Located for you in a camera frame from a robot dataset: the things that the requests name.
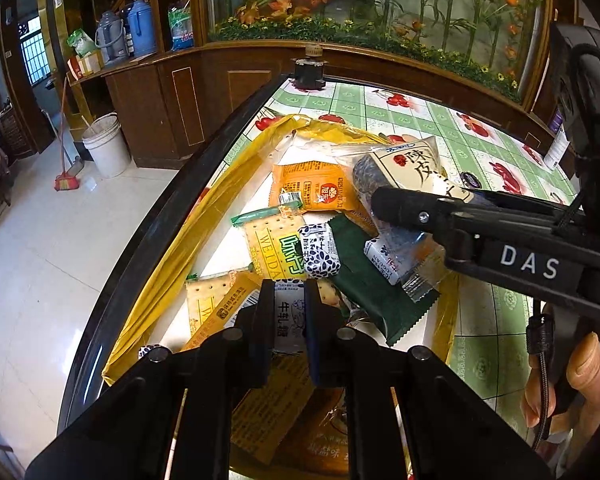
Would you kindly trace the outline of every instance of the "white tile floor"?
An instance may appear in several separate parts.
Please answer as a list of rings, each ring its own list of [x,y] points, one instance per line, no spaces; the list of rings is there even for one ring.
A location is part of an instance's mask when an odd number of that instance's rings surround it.
[[[0,443],[26,467],[55,437],[75,348],[111,269],[176,172],[132,165],[104,180],[87,162],[80,189],[55,192],[57,143],[12,170],[0,216]]]

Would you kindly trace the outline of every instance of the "blue and white wrapper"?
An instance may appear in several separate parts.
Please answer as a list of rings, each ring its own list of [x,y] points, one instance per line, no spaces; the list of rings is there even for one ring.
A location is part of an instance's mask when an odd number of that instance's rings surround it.
[[[304,258],[304,272],[309,278],[328,278],[340,271],[340,259],[329,224],[311,224],[298,229]]]

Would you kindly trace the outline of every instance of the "black cable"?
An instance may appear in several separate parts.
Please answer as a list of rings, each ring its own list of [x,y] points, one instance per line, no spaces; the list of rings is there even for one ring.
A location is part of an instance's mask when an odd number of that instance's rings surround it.
[[[546,430],[546,424],[549,417],[549,378],[547,372],[546,365],[546,350],[548,349],[548,343],[553,338],[552,336],[548,336],[547,332],[542,333],[542,327],[546,330],[549,325],[547,325],[548,317],[543,316],[542,307],[540,305],[540,300],[536,300],[534,298],[533,302],[533,316],[529,319],[529,327],[527,327],[527,351],[529,351],[530,355],[537,355],[539,368],[540,368],[540,422],[536,428],[536,436],[534,437],[533,444],[531,448],[535,451],[538,449],[540,445],[540,440],[544,435]],[[530,337],[533,333],[533,330],[530,332],[530,328],[535,325],[535,330],[537,330],[537,337]]]
[[[536,429],[536,436],[534,437],[534,442],[531,445],[531,449],[534,451],[538,449],[540,445],[540,440],[544,435],[544,430],[546,429],[547,418],[549,417],[549,379],[547,377],[546,371],[546,357],[544,352],[541,352],[538,355],[538,360],[540,361],[540,422],[538,424],[538,428]]]
[[[536,298],[534,298],[534,303],[533,303],[534,309],[533,309],[533,315],[534,316],[540,316],[540,314],[542,314],[542,306],[540,305],[540,300],[536,300]]]

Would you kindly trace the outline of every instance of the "blue thermos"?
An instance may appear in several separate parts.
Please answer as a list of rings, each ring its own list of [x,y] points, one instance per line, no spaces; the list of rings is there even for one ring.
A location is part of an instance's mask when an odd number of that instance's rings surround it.
[[[136,0],[127,19],[134,42],[134,55],[139,57],[156,52],[158,45],[155,42],[151,6],[144,0]]]

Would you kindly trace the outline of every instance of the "small box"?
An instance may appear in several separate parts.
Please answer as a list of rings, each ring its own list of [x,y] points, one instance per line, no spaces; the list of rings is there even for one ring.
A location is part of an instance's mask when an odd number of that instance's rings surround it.
[[[79,59],[78,62],[80,62],[80,68],[85,76],[99,72],[104,65],[102,53],[99,50],[87,54],[85,57]]]
[[[408,272],[389,255],[389,250],[380,237],[368,240],[365,243],[365,256],[376,266],[386,280],[395,285],[398,280]]]
[[[309,278],[328,278],[340,271],[340,258],[328,224],[305,225],[298,229],[304,258],[304,272]]]

